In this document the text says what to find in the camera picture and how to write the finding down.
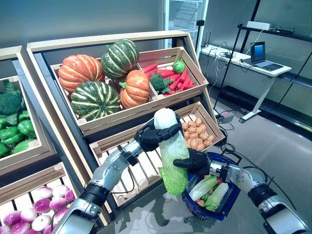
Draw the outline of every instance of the black cable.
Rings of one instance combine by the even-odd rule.
[[[131,180],[132,180],[132,189],[129,190],[129,191],[124,191],[124,192],[113,192],[113,193],[111,193],[111,194],[128,194],[128,193],[132,192],[132,191],[135,189],[135,182],[134,182],[134,180],[133,180],[133,178],[132,178],[132,176],[131,176],[131,174],[130,174],[129,169],[128,169],[128,172],[129,172],[129,175],[130,175]]]

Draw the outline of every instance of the white desk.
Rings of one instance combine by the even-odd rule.
[[[224,48],[219,48],[217,46],[213,46],[213,45],[208,45],[208,47],[204,48],[201,50],[201,52],[205,55],[209,55],[213,58],[215,58],[217,55],[220,55],[220,53],[223,52],[230,52],[228,49],[224,49]],[[268,94],[270,88],[272,87],[276,77],[284,72],[288,72],[290,71],[292,68],[291,67],[287,67],[287,66],[283,66],[277,70],[274,71],[267,71],[264,70],[262,68],[259,67],[251,67],[251,65],[244,63],[244,62],[240,62],[240,59],[250,59],[249,55],[245,55],[245,54],[241,54],[238,52],[234,52],[233,54],[233,58],[231,60],[231,64],[234,64],[236,66],[241,66],[243,68],[249,69],[251,71],[257,72],[257,73],[261,73],[264,74],[266,76],[266,78],[269,80],[267,86],[264,89],[264,92],[261,94],[260,98],[258,99],[257,103],[255,104],[254,108],[252,111],[250,111],[248,114],[246,114],[245,116],[243,116],[239,121],[241,123],[245,122],[246,120],[248,120],[249,118],[257,115],[260,110],[259,107],[262,104],[264,98],[266,97],[266,95]],[[226,57],[221,57],[219,56],[219,60],[222,60],[224,62],[229,62],[230,59],[226,58]]]

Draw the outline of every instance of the gray floor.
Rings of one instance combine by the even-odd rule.
[[[238,106],[220,100],[217,110]],[[243,116],[237,112],[232,121],[234,130],[228,131],[228,142],[236,150],[263,168],[292,199],[298,212],[311,225],[312,220],[312,143],[260,116],[241,124]],[[222,124],[230,129],[229,124]],[[211,152],[220,153],[217,147]],[[241,166],[249,165],[245,160]],[[272,185],[279,195],[282,193]],[[241,193],[229,216],[222,222],[201,221],[188,211],[180,196],[166,193],[163,185],[129,206],[114,222],[99,233],[156,234],[156,233],[212,233],[265,234],[263,219],[246,194]]]

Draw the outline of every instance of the chinese cabbage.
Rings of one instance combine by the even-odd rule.
[[[162,108],[154,115],[155,129],[169,128],[176,123],[176,114],[171,109]],[[162,168],[159,168],[159,172],[166,190],[172,195],[179,195],[188,184],[187,169],[175,166],[173,161],[190,157],[182,133],[178,132],[169,140],[159,143],[159,148],[162,161]]]

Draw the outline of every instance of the purple onion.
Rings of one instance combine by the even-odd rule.
[[[51,218],[47,215],[40,215],[33,221],[32,227],[35,231],[43,231],[51,224]]]
[[[1,226],[0,234],[11,234],[11,228],[9,226]]]
[[[20,213],[20,217],[24,222],[32,222],[37,217],[37,213],[33,208],[28,208]]]
[[[21,221],[20,211],[11,211],[8,215],[6,215],[3,219],[3,223],[6,226],[13,226]]]
[[[63,216],[66,214],[68,211],[68,208],[65,207],[63,209],[60,209],[56,214],[55,214],[55,219],[60,222],[60,220],[63,218]]]
[[[75,195],[73,190],[68,190],[65,194],[65,199],[67,202],[72,202],[73,200],[75,200]]]
[[[53,230],[57,227],[57,224],[53,224]],[[45,229],[44,229],[44,232],[43,234],[51,234],[52,231],[51,231],[51,225],[47,226]]]
[[[12,234],[25,234],[30,229],[30,223],[20,222],[14,224],[11,230]]]
[[[65,196],[66,192],[69,190],[69,188],[66,185],[58,185],[53,188],[52,194],[53,196]]]
[[[39,201],[36,201],[34,204],[34,209],[37,213],[47,213],[50,211],[50,200],[47,198],[40,199]]]
[[[63,197],[54,197],[54,198],[52,198],[49,207],[50,207],[51,210],[56,211],[59,208],[65,206],[66,203],[67,202],[66,202],[65,198],[63,198]]]
[[[42,187],[42,188],[39,188],[38,190],[38,193],[39,193],[39,196],[41,198],[50,198],[52,197],[52,189],[49,188],[49,187]]]
[[[35,231],[34,229],[30,229],[25,234],[41,234],[41,232]]]

